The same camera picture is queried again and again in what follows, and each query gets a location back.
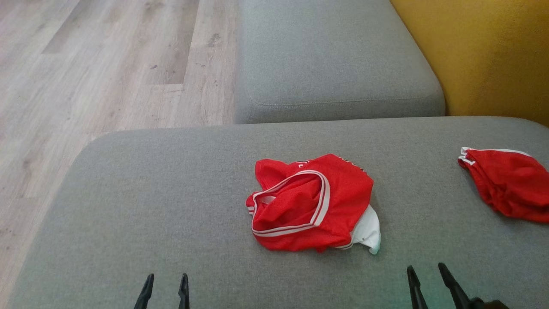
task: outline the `sofa cushion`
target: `sofa cushion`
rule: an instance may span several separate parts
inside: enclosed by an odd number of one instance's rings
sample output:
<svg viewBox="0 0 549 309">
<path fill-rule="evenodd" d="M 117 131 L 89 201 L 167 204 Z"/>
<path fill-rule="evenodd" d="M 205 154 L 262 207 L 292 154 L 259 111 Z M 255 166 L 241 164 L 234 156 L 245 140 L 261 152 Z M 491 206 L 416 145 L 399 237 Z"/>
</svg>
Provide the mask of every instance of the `sofa cushion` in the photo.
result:
<svg viewBox="0 0 549 309">
<path fill-rule="evenodd" d="M 238 123 L 445 113 L 388 0 L 242 0 L 239 30 Z"/>
<path fill-rule="evenodd" d="M 434 117 L 157 129 L 107 135 L 70 168 L 27 256 L 13 309 L 410 308 L 413 265 L 430 307 L 465 292 L 510 308 L 549 307 L 549 226 L 502 217 L 457 163 L 462 146 L 510 148 L 549 166 L 549 129 L 514 118 Z M 269 251 L 251 233 L 255 161 L 333 152 L 375 182 L 377 255 Z"/>
</svg>

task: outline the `clothing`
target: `clothing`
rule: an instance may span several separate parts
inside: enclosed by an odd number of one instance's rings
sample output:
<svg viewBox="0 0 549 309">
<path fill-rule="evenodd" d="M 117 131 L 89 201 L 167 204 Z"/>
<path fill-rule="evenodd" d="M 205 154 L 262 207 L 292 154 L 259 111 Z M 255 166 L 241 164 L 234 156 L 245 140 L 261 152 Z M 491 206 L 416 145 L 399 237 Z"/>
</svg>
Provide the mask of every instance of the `clothing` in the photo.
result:
<svg viewBox="0 0 549 309">
<path fill-rule="evenodd" d="M 255 174 L 263 191 L 246 205 L 264 247 L 322 252 L 360 242 L 377 253 L 379 220 L 369 206 L 373 180 L 356 165 L 333 154 L 290 164 L 262 159 Z"/>
<path fill-rule="evenodd" d="M 549 223 L 549 173 L 529 154 L 509 149 L 461 148 L 483 201 L 507 217 Z"/>
</svg>

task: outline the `yellow wall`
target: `yellow wall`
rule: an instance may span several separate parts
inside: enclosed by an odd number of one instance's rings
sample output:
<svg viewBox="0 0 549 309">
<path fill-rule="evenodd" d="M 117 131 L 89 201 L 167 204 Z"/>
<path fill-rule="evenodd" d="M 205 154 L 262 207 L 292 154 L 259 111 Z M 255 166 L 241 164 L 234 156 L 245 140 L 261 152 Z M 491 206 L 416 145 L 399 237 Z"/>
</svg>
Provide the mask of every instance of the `yellow wall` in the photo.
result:
<svg viewBox="0 0 549 309">
<path fill-rule="evenodd" d="M 391 0 L 442 84 L 448 115 L 549 126 L 548 0 Z"/>
</svg>

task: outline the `red fabric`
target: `red fabric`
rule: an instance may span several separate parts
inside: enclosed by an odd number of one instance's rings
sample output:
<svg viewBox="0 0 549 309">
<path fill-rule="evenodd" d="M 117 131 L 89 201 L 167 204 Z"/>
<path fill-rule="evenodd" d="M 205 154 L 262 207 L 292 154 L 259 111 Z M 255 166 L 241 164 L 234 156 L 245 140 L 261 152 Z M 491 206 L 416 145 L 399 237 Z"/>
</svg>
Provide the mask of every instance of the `red fabric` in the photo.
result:
<svg viewBox="0 0 549 309">
<path fill-rule="evenodd" d="M 254 236 L 264 247 L 321 252 L 351 245 L 351 231 L 368 207 L 373 187 L 359 167 L 327 154 L 291 164 L 262 159 L 255 175 L 263 191 L 250 195 L 246 205 Z"/>
<path fill-rule="evenodd" d="M 458 163 L 469 170 L 480 196 L 494 211 L 549 223 L 549 173 L 536 159 L 501 150 L 463 152 Z"/>
</svg>

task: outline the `white fabric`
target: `white fabric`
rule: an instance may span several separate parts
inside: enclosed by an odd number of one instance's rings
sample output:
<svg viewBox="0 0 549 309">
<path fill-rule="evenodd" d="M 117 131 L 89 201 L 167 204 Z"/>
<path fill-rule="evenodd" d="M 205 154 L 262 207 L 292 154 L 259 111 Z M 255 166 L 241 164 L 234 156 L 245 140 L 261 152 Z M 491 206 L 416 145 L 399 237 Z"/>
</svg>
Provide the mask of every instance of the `white fabric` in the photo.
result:
<svg viewBox="0 0 549 309">
<path fill-rule="evenodd" d="M 363 244 L 370 247 L 371 254 L 377 254 L 381 244 L 381 232 L 379 231 L 379 219 L 376 211 L 368 205 L 366 211 L 351 232 L 353 244 Z"/>
</svg>

